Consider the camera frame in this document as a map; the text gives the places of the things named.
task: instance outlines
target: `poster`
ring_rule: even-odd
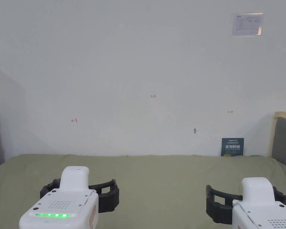
[[[223,138],[221,141],[221,156],[239,156],[244,154],[243,138]]]
[[[262,32],[262,13],[240,13],[233,15],[233,36],[258,36]]]

